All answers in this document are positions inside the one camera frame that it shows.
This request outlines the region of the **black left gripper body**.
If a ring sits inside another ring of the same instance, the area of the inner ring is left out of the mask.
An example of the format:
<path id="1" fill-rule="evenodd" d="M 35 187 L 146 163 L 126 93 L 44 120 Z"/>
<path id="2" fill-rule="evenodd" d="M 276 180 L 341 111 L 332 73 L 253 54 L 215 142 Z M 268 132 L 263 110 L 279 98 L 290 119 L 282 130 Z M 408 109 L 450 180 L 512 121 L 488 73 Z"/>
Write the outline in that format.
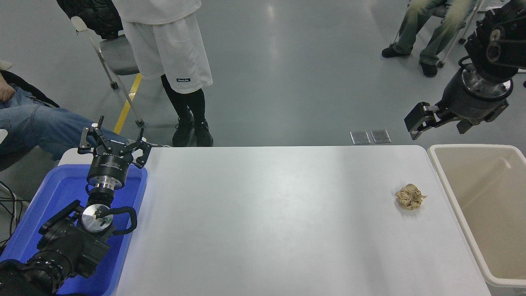
<path id="1" fill-rule="evenodd" d="M 112 178 L 116 184 L 125 183 L 129 165 L 134 160 L 132 152 L 119 143 L 110 148 L 100 145 L 94 150 L 86 178 L 89 184 L 102 183 L 104 178 Z"/>

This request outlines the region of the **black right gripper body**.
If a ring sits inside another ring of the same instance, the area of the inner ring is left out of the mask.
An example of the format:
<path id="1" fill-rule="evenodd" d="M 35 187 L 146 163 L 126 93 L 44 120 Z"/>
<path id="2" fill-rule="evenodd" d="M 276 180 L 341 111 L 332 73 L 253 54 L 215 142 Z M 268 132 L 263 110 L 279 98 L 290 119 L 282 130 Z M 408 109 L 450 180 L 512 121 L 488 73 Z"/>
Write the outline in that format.
<path id="1" fill-rule="evenodd" d="M 495 120 L 509 105 L 510 81 L 490 82 L 477 71 L 457 71 L 436 104 L 440 120 L 469 120 L 473 124 Z"/>

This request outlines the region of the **person's hand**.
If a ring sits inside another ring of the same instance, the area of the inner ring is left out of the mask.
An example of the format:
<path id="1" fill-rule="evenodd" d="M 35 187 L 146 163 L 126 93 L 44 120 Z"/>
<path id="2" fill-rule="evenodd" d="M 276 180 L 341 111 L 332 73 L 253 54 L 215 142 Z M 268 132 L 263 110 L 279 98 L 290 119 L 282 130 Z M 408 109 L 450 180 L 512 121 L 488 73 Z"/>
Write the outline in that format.
<path id="1" fill-rule="evenodd" d="M 16 94 L 15 88 L 6 82 L 4 77 L 0 76 L 0 101 L 8 102 Z"/>

